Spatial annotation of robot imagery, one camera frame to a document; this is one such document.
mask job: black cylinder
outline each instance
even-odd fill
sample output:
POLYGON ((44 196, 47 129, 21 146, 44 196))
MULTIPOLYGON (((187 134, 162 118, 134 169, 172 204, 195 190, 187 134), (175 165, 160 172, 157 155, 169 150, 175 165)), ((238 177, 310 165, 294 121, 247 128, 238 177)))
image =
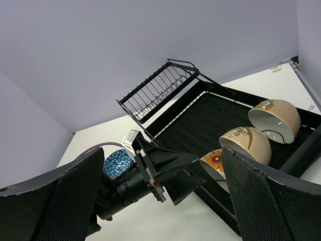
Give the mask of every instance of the black cylinder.
POLYGON ((317 160, 321 150, 321 125, 284 163, 280 171, 299 178, 317 160))
POLYGON ((124 182, 120 183, 107 196, 104 197, 104 207, 97 211, 101 219, 108 219, 125 207, 137 202, 150 193, 138 168, 126 174, 124 182))

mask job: beige bowl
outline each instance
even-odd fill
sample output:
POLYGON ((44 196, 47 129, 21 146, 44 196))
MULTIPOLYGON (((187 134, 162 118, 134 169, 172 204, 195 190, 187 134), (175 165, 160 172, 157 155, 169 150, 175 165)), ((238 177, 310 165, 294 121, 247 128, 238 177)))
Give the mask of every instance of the beige bowl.
POLYGON ((222 149, 217 149, 200 158, 202 167, 214 179, 217 179, 217 173, 225 179, 221 155, 222 149))
POLYGON ((267 137, 253 127, 238 127, 226 132, 219 139, 222 147, 228 146, 265 165, 270 163, 271 146, 267 137))
POLYGON ((248 115, 255 128, 278 143, 292 143, 300 129, 301 119, 295 106, 285 100, 263 101, 248 115))

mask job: white table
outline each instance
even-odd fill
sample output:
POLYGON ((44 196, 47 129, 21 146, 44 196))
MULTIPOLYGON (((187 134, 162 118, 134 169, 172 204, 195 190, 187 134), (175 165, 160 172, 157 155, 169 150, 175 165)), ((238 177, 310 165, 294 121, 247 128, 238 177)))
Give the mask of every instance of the white table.
MULTIPOLYGON (((295 106, 321 114, 288 64, 279 71, 265 70, 223 84, 266 98, 285 99, 295 106)), ((173 104, 168 103, 162 110, 173 104)), ((59 166, 73 161, 82 151, 102 142, 121 142, 130 130, 141 128, 124 116, 109 122, 78 131, 67 148, 59 166)), ((105 146, 105 157, 119 147, 105 146)), ((317 161, 303 178, 321 184, 321 160, 317 161)), ((214 213, 196 194, 192 193, 181 204, 157 202, 152 194, 113 216, 113 221, 99 220, 102 229, 89 236, 88 241, 105 240, 241 240, 230 227, 214 213)))

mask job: dish drying rack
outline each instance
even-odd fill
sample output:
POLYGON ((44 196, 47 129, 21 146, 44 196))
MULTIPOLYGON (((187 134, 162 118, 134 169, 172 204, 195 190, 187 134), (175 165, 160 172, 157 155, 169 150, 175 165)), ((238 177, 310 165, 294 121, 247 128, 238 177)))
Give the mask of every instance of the dish drying rack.
MULTIPOLYGON (((298 68, 292 60, 288 63, 298 68)), ((117 102, 154 144, 202 157, 221 148, 219 137, 225 132, 235 127, 252 126, 248 111, 264 100, 221 86, 191 62, 168 59, 117 102), (152 117, 156 119, 144 127, 152 117)), ((269 166, 299 177, 321 155, 321 127, 318 128, 321 116, 297 110, 301 117, 298 136, 289 145, 270 142, 269 166)), ((211 178, 199 163, 188 166, 185 173, 205 178, 206 183, 195 193, 240 235, 229 193, 218 184, 222 177, 218 174, 216 179, 211 178)))

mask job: rack tray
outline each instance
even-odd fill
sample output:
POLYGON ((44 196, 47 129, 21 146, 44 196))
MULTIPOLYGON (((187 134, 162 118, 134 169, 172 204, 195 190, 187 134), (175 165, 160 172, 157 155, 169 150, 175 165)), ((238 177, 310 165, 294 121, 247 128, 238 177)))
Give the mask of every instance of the rack tray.
MULTIPOLYGON (((197 75, 193 79, 198 82, 150 124, 145 132, 164 148, 195 153, 202 157, 220 148, 218 139, 225 132, 235 127, 251 126, 249 109, 266 99, 222 87, 198 70, 195 73, 197 75)), ((270 142, 272 158, 269 166, 275 169, 282 168, 290 158, 293 161, 293 157, 299 157, 298 149, 321 123, 321 116, 317 114, 302 109, 298 109, 298 112, 302 126, 295 141, 290 145, 270 142)), ((140 123, 133 113, 131 116, 140 123)), ((314 152, 313 159, 320 155, 319 150, 311 150, 314 152)), ((302 161, 305 161, 306 169, 314 160, 302 161)), ((206 183, 195 191, 196 194, 240 235, 229 193, 217 183, 218 179, 213 180, 199 163, 187 168, 186 172, 204 176, 206 183)))

